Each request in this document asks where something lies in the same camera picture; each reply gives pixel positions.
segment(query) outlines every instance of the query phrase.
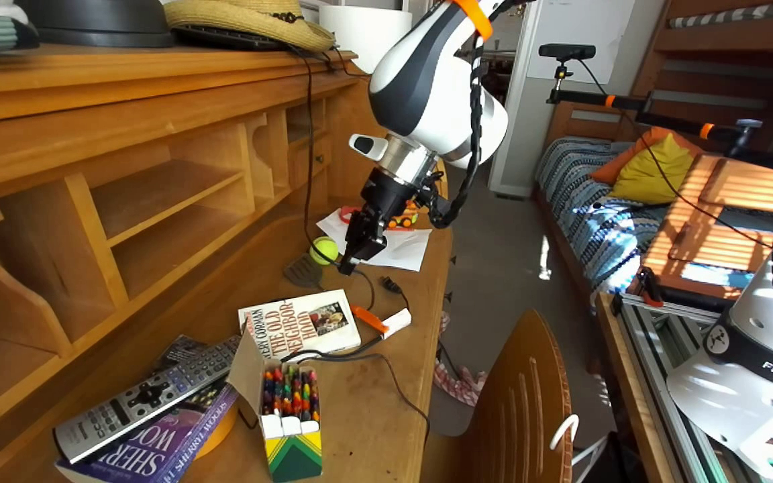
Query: pillow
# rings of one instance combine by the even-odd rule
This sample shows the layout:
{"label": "pillow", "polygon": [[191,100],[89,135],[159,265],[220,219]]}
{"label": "pillow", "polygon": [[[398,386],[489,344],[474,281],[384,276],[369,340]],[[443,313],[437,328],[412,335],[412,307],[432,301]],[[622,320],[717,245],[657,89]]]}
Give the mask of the pillow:
{"label": "pillow", "polygon": [[677,190],[682,190],[693,160],[694,152],[667,135],[655,142],[653,150],[642,150],[619,170],[610,195],[642,203],[667,203],[677,198]]}
{"label": "pillow", "polygon": [[603,166],[598,166],[590,178],[595,182],[612,186],[616,182],[622,166],[638,155],[647,144],[657,144],[666,136],[673,136],[682,147],[686,147],[693,155],[701,155],[704,150],[698,144],[693,144],[690,139],[678,136],[670,128],[663,126],[653,126],[649,132],[642,135],[642,139],[635,139],[628,150],[622,150],[619,155],[614,155],[612,160],[606,160]]}

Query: bed frame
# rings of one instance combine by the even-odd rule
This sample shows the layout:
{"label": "bed frame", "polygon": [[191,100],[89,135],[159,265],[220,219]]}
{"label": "bed frame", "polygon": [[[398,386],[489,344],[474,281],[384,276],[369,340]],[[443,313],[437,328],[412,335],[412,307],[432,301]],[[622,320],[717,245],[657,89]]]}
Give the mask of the bed frame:
{"label": "bed frame", "polygon": [[[649,112],[685,122],[734,126],[737,117],[760,117],[748,139],[752,150],[773,147],[773,0],[667,0],[657,17],[642,69],[628,96],[649,100]],[[547,126],[555,136],[635,139],[632,117],[616,111],[560,101]],[[726,144],[690,136],[705,150]],[[587,287],[559,226],[534,190],[549,245],[563,258],[583,301]]]}

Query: book cover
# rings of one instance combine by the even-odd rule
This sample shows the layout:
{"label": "book cover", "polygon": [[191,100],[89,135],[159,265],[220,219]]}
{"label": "book cover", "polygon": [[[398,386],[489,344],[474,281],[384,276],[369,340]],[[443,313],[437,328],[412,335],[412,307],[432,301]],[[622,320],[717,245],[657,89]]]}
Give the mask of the book cover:
{"label": "book cover", "polygon": [[[175,344],[160,366],[202,344]],[[112,481],[112,483],[171,483],[180,481],[220,421],[235,406],[235,388],[214,380],[175,406],[169,413],[145,425],[141,430],[92,454],[85,462],[55,462],[58,473],[76,483]]]}
{"label": "book cover", "polygon": [[239,328],[269,360],[281,360],[298,348],[348,351],[360,346],[343,289],[239,308]]}

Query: bed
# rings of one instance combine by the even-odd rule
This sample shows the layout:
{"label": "bed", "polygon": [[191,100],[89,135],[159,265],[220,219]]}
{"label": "bed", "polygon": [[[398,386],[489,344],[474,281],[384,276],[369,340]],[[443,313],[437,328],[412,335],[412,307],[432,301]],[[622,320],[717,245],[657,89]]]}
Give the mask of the bed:
{"label": "bed", "polygon": [[[734,126],[760,117],[748,150],[773,147],[773,3],[667,0],[647,46],[631,96],[649,112]],[[614,111],[560,101],[547,147],[534,166],[534,203],[573,289],[628,287],[666,222],[663,206],[632,210],[606,195],[587,172],[632,142],[638,128]],[[690,135],[708,152],[726,144]]]}

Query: chair backrest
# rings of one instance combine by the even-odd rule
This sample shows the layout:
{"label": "chair backrest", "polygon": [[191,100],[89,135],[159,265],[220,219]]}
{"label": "chair backrest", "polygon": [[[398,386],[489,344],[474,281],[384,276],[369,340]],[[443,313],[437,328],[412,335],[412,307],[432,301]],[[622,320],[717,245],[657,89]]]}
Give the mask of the chair backrest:
{"label": "chair backrest", "polygon": [[528,312],[504,340],[461,434],[471,460],[467,481],[568,483],[572,434],[549,452],[567,415],[572,395],[563,358],[545,320]]}

